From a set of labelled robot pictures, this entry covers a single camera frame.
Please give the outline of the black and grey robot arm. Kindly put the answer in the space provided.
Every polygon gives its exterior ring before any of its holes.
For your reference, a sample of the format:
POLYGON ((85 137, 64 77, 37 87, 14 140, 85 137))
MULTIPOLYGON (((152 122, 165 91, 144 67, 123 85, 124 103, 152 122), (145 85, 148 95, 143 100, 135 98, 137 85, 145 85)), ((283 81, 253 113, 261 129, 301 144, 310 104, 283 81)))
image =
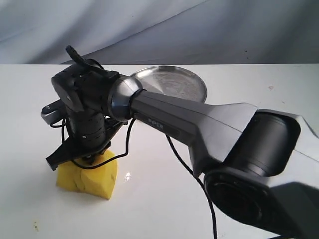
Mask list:
POLYGON ((94 169, 124 124, 139 120, 185 144, 211 209, 282 239, 319 236, 319 138, 302 116, 248 103, 209 105, 145 90, 73 47, 73 64, 53 76, 59 100, 41 111, 68 133, 47 157, 52 170, 83 158, 94 169))

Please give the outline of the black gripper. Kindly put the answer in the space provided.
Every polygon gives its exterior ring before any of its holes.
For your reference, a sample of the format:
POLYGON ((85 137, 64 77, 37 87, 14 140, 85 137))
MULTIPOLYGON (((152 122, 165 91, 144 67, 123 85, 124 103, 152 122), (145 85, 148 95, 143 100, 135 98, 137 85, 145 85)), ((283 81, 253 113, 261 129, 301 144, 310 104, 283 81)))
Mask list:
POLYGON ((98 130, 92 134, 82 134, 77 139, 71 130, 68 118, 63 118, 60 125, 50 125, 61 129, 62 144, 46 158, 50 168, 54 171, 59 165, 72 162, 81 169, 95 169, 104 165, 93 165, 95 157, 102 155, 110 146, 111 139, 123 126, 122 122, 102 117, 98 120, 98 130))

